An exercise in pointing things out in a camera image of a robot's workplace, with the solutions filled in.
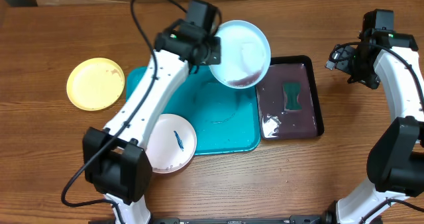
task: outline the teal tray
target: teal tray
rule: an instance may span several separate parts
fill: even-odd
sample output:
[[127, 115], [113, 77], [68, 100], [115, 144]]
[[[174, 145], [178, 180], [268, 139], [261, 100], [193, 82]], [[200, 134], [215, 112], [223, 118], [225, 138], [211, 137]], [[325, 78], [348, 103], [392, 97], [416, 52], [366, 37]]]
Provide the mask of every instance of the teal tray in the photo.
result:
[[[146, 68], [127, 79], [127, 99]], [[163, 114], [188, 120], [197, 135], [195, 155], [254, 150], [260, 142], [258, 102], [254, 87], [233, 89], [219, 83], [209, 67], [201, 66], [171, 97]]]

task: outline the wooden floor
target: wooden floor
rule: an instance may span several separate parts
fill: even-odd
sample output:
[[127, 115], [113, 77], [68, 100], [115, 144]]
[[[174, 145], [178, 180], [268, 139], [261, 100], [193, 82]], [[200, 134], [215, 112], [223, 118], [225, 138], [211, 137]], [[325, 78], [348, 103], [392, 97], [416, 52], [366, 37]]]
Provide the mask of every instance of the wooden floor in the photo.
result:
[[[195, 157], [181, 173], [157, 176], [146, 195], [157, 217], [288, 217], [320, 214], [366, 177], [368, 152], [390, 124], [384, 91], [346, 83], [324, 64], [337, 43], [357, 41], [362, 16], [395, 11], [395, 29], [424, 48], [424, 0], [269, 0], [216, 3], [224, 21], [254, 23], [273, 56], [313, 62], [325, 133], [321, 138], [265, 142], [248, 153]], [[169, 4], [137, 8], [154, 38], [182, 17]], [[424, 54], [420, 50], [421, 69]], [[80, 62], [105, 57], [127, 76], [149, 53], [127, 4], [8, 8], [0, 28], [0, 223], [87, 223], [112, 217], [107, 205], [69, 208], [60, 192], [83, 164], [81, 138], [124, 104], [104, 111], [74, 107], [66, 81]], [[80, 178], [68, 199], [100, 198]], [[424, 197], [411, 198], [424, 206]], [[422, 223], [424, 213], [395, 205], [385, 223]]]

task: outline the white plate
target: white plate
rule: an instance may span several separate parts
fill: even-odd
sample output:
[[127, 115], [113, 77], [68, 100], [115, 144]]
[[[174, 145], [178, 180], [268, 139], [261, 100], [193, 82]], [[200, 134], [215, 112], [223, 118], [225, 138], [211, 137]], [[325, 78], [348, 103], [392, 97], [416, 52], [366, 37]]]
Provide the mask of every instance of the white plate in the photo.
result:
[[237, 89], [252, 87], [264, 78], [271, 48], [258, 27], [246, 21], [228, 21], [219, 27], [217, 36], [221, 38], [221, 64], [209, 66], [215, 78]]
[[[180, 148], [175, 132], [180, 137]], [[153, 172], [168, 174], [183, 168], [193, 158], [197, 137], [193, 126], [183, 117], [172, 114], [159, 116], [147, 145], [147, 157]]]

